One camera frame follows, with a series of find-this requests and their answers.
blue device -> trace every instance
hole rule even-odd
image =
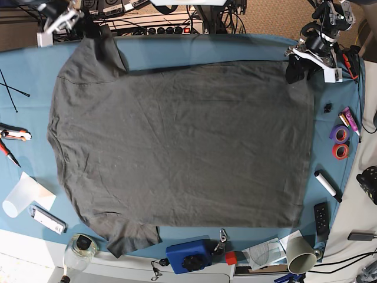
[[[166,257],[175,274],[201,270],[212,265],[212,256],[206,248],[205,239],[168,246]]]

blue cloth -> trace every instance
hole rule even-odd
[[[183,35],[165,38],[140,36],[119,38],[116,42],[131,71],[238,60],[283,61],[287,59],[283,56],[287,47],[295,44],[293,40],[266,35]],[[56,194],[57,199],[50,212],[66,222],[68,230],[58,235],[34,221],[26,210],[12,219],[2,209],[0,209],[0,229],[64,244],[68,243],[74,233],[86,233],[95,237],[100,249],[106,251],[105,240],[81,223],[65,192],[59,186],[55,157],[46,139],[55,79],[76,46],[76,42],[71,42],[49,48],[29,48],[0,54],[0,68],[7,84],[31,95],[27,98],[11,90],[19,110],[16,113],[5,87],[0,86],[2,90],[0,92],[0,122],[24,127],[32,134],[31,141],[5,140],[8,149],[18,159],[22,169],[17,168],[6,157],[0,157],[0,179],[2,180],[0,200],[6,198],[19,180],[22,171],[25,171]],[[329,133],[334,125],[341,124],[338,113],[345,107],[350,107],[358,121],[360,121],[361,113],[358,103],[358,86],[349,78],[346,71],[343,71],[343,77],[345,78],[343,83],[325,84],[323,72],[318,72],[310,80],[315,94],[315,132],[310,176],[300,227],[296,229],[226,228],[231,242],[228,249],[240,251],[275,237],[282,238],[297,229],[300,229],[304,236],[308,236],[309,241],[312,237],[312,244],[314,244],[313,236],[316,232],[313,206],[323,201],[329,202],[332,225],[339,204],[314,178],[313,172],[316,169],[323,169],[333,184],[344,191],[359,139],[355,133],[351,133],[349,157],[338,161],[332,156],[334,142],[329,139]],[[361,84],[362,103],[363,94],[363,84]],[[326,103],[333,104],[332,111],[328,114],[323,113],[323,106]],[[164,258],[167,246],[200,238],[218,240],[219,230],[220,228],[161,227],[162,243],[131,254]],[[319,245],[324,246],[324,243],[317,243],[317,246]]]

remote control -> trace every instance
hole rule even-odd
[[[317,242],[324,242],[329,238],[329,212],[328,203],[322,202],[314,206],[316,219]]]

white paper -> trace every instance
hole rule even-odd
[[[287,237],[284,237],[283,239],[280,239],[280,243],[282,244],[285,251],[287,251],[287,245],[288,242],[292,239],[302,237],[300,230],[297,230],[296,232],[293,232],[292,234],[288,235]]]
[[[43,187],[41,184],[39,184],[25,172],[22,172],[21,178],[19,179],[23,181],[22,184],[24,186],[28,186],[30,190],[35,191],[36,197],[34,201],[38,202],[41,206],[43,206],[44,209],[49,211],[52,205],[54,204],[54,201],[57,196],[55,196],[48,189]]]
[[[283,247],[277,238],[244,249],[242,252],[252,270],[263,268],[286,258]]]

white marker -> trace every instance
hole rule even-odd
[[[332,195],[338,202],[342,202],[342,198],[336,193],[336,190],[330,185],[330,183],[322,176],[319,171],[314,172],[314,177],[325,187],[326,190]]]

